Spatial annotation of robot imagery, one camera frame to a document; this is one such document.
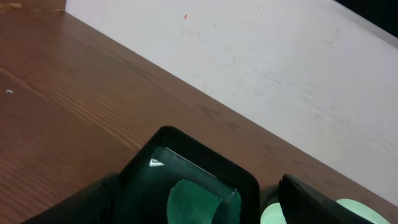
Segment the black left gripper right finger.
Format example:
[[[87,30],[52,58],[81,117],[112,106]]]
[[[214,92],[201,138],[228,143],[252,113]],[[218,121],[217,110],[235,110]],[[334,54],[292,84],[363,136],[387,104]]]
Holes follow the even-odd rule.
[[[287,223],[372,223],[292,174],[283,175],[278,196]]]

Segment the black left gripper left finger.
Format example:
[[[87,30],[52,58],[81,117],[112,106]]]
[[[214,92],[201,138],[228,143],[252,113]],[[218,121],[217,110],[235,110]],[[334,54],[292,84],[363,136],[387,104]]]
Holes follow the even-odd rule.
[[[120,198],[117,174],[106,175],[22,224],[112,223]]]

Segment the mint green plate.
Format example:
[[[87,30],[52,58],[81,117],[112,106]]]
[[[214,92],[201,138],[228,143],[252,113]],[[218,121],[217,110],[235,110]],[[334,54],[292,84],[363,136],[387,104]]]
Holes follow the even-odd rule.
[[[342,198],[336,201],[351,212],[375,224],[389,224],[389,222],[370,207],[355,200]],[[286,224],[279,202],[271,202],[261,212],[260,224]]]

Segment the green scrubbing sponge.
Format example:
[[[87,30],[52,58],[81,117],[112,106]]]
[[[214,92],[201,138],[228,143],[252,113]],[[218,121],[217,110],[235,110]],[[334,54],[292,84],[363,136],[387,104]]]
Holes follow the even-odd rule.
[[[167,199],[168,224],[211,224],[222,199],[189,180],[180,180]]]

